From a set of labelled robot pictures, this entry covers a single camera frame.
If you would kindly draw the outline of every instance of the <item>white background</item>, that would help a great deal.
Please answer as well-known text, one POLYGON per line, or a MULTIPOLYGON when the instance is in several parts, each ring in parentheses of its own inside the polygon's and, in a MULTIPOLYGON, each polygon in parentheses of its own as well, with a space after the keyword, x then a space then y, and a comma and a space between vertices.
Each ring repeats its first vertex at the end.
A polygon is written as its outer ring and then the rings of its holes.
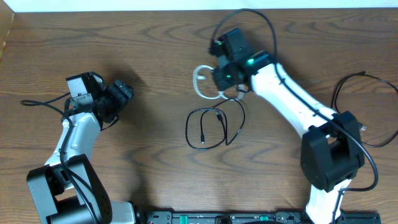
POLYGON ((14 12, 398 7, 398 0, 4 0, 14 12))

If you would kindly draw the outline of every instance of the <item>wooden table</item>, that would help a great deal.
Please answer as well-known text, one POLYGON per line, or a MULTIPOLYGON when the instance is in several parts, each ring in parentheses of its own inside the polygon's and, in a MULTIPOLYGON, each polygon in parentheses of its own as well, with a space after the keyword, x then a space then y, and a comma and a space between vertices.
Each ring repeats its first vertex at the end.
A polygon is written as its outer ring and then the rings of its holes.
MULTIPOLYGON (((264 11, 278 35, 280 61, 315 98, 329 105, 333 87, 350 73, 370 74, 398 85, 397 9, 264 11)), ((191 110, 216 101, 192 88, 192 71, 215 64, 206 48, 228 11, 78 12, 17 14, 0 63, 0 223, 33 223, 38 216, 26 184, 28 171, 50 157, 62 132, 60 115, 20 100, 45 101, 68 91, 66 77, 95 71, 107 83, 122 79, 136 91, 120 122, 101 133, 92 164, 111 200, 142 208, 191 211, 264 211, 303 208, 310 184, 300 168, 300 138, 289 123, 253 93, 244 97, 246 124, 230 146, 206 152, 185 142, 191 110)), ((241 14, 224 26, 240 26, 257 49, 272 52, 265 22, 241 14)), ((211 80, 204 93, 215 92, 211 80)), ((349 81, 340 95, 377 143, 397 128, 398 97, 376 80, 349 81)), ((54 103, 59 108, 63 101, 54 103)), ((222 107, 240 125, 233 103, 222 107)), ((198 120, 190 139, 199 144, 198 120)), ((222 138, 215 116, 205 121, 208 142, 222 138)), ((369 149, 380 181, 368 193, 347 193, 345 210, 372 210, 395 223, 398 208, 398 140, 369 149)), ((368 163, 351 186, 373 181, 368 163)))

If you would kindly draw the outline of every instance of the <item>white wall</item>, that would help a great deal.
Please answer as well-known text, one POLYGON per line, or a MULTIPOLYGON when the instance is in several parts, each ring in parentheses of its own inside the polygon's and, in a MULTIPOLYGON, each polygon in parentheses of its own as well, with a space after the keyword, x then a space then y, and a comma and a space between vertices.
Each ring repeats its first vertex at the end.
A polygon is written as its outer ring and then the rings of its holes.
POLYGON ((4 0, 14 12, 398 7, 398 0, 4 0))

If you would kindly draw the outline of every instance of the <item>wood grain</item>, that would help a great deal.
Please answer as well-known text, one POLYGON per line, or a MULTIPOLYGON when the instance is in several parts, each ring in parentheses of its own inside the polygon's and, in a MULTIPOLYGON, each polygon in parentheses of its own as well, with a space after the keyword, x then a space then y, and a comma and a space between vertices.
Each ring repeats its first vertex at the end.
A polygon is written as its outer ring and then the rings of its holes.
MULTIPOLYGON (((274 23, 286 70, 322 103, 330 103, 341 77, 361 70, 398 85, 397 9, 264 12, 274 23)), ((92 164, 112 200, 177 211, 303 208, 310 184, 299 166, 300 139, 264 100, 245 96, 246 124, 230 146, 199 152, 185 142, 187 114, 215 103, 196 96, 192 71, 215 64, 206 52, 208 39, 227 13, 17 14, 0 63, 0 223, 39 222, 26 175, 48 159, 62 131, 58 114, 22 107, 19 101, 55 98, 68 91, 66 77, 87 71, 107 83, 122 79, 136 91, 121 121, 101 133, 93 153, 92 164)), ((260 18, 241 14, 223 31, 236 26, 257 49, 272 52, 269 30, 260 18)), ((211 81, 200 88, 215 92, 211 81)), ((397 128, 397 100, 382 83, 355 78, 345 84, 339 108, 352 111, 368 127, 363 140, 377 143, 397 128)), ((222 108, 232 135, 241 112, 233 103, 222 108)), ((205 121, 208 142, 220 134, 212 119, 205 121)), ((191 141, 200 143, 198 120, 193 118, 189 127, 191 141)), ((375 210, 383 223, 396 222, 397 146, 394 140, 369 149, 379 168, 379 185, 366 195, 346 194, 345 210, 375 210)), ((372 177, 366 164, 352 186, 369 185, 372 177)))

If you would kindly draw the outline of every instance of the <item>cardboard edge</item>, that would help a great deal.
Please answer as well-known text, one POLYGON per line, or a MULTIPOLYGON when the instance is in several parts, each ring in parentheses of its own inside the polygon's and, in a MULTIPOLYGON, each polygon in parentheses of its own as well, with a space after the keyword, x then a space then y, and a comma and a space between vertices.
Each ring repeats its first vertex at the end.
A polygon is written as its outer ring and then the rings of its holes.
POLYGON ((10 33, 11 24, 14 20, 15 13, 8 7, 8 5, 0 0, 0 61, 2 53, 6 47, 6 40, 10 33))

